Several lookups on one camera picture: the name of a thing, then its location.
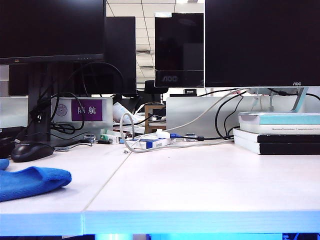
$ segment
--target blue towel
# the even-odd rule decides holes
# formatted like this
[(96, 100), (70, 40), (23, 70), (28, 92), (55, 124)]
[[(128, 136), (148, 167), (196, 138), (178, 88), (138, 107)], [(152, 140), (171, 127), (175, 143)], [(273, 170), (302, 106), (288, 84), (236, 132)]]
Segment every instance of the blue towel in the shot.
[(70, 172), (31, 166), (21, 171), (0, 170), (0, 202), (50, 192), (71, 182)]
[(9, 166), (9, 160), (6, 158), (0, 158), (0, 170), (5, 170)]

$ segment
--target ceiling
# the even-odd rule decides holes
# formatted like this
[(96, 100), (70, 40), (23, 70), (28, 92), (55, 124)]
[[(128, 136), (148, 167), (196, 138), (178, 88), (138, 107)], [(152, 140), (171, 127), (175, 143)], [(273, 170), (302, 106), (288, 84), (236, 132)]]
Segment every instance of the ceiling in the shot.
[(155, 78), (155, 13), (203, 13), (204, 10), (204, 0), (107, 0), (108, 17), (135, 17), (137, 83)]

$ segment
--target purple label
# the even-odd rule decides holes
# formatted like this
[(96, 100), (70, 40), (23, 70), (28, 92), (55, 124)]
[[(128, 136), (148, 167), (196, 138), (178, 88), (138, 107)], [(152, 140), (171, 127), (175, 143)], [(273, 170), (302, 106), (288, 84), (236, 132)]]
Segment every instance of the purple label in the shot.
[[(85, 121), (101, 122), (102, 118), (102, 99), (80, 99), (84, 111)], [(82, 121), (81, 108), (77, 100), (71, 100), (72, 121)]]

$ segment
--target stack of books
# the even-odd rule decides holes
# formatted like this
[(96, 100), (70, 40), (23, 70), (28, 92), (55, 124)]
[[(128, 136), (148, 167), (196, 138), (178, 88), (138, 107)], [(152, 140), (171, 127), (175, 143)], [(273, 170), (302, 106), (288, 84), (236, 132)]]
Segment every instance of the stack of books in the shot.
[(261, 155), (320, 154), (320, 113), (239, 114), (234, 143)]

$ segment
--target desk surface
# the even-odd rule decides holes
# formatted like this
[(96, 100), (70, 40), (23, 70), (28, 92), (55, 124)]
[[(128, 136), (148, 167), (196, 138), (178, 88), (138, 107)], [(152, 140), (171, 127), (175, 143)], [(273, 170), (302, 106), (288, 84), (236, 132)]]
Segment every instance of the desk surface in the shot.
[(83, 211), (129, 156), (123, 149), (77, 146), (31, 162), (10, 162), (10, 172), (30, 166), (59, 168), (71, 172), (72, 181), (56, 191), (1, 202), (0, 236), (82, 235)]
[[(32, 162), (69, 170), (73, 180), (1, 203), (1, 235), (17, 235), (9, 225), (17, 220), (29, 235), (320, 232), (318, 155), (261, 156), (228, 143), (127, 157), (123, 145), (97, 145)], [(34, 217), (50, 225), (34, 226)]]

